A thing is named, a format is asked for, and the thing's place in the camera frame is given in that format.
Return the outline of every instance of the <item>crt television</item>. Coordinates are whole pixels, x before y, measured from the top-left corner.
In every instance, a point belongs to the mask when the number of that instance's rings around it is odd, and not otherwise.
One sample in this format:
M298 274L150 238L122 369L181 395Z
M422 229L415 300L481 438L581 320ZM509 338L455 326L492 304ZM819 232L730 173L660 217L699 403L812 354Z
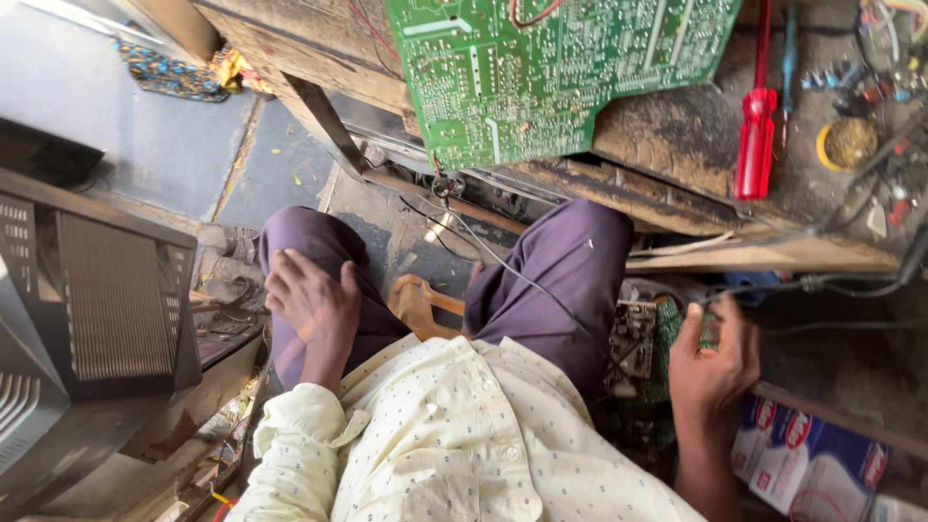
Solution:
M0 168L0 520L201 380L192 236Z

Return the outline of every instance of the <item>hand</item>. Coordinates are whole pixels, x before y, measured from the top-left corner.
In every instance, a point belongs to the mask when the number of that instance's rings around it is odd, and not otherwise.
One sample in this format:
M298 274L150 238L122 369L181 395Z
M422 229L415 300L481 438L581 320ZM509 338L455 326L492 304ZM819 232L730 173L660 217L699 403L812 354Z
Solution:
M695 303L670 348L670 399L677 432L711 430L722 409L760 379L757 325L744 318L731 294L723 294L710 308L720 320L718 351L699 349L703 311Z
M357 333L361 291L354 263L342 265L342 282L295 250L278 250L264 281L266 306L281 315L306 343L300 382L335 391Z

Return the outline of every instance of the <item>patterned cloth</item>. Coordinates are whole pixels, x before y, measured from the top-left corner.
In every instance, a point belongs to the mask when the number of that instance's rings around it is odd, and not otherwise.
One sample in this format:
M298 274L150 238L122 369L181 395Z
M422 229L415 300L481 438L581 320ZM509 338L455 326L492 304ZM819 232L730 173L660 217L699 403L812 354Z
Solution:
M228 520L703 520L593 429L552 363L414 334L342 380L297 385L254 435L264 461Z
M223 101L229 96L217 72L225 49L216 52L206 67L197 67L118 38L112 43L129 73L147 91L199 101Z

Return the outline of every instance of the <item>purple trousers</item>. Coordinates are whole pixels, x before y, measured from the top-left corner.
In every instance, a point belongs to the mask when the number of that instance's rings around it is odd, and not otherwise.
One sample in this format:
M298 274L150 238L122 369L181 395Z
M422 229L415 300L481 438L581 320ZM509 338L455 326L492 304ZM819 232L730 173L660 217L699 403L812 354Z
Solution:
M557 296L593 338L579 330L550 297L501 265L485 267L468 290L464 312L468 332L493 344L511 337L560 368L591 405L598 398L609 360L609 332L632 231L631 220L621 212L573 200L529 227L506 258L511 267ZM363 301L346 374L410 333L370 282L364 241L344 222L305 207L278 211L261 234L265 275L270 271L269 256L285 248L299 250L334 279L340 277L345 261L357 265ZM290 390L303 368L303 342L283 318L275 314L271 320L271 355L280 382Z

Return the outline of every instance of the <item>green circuit board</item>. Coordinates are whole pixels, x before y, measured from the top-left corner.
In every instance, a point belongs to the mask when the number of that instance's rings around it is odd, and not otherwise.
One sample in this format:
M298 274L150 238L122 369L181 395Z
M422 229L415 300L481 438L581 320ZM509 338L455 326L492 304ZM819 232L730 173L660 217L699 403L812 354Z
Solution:
M741 0L385 0L437 167L589 150L611 99L712 80ZM528 21L546 0L518 0Z

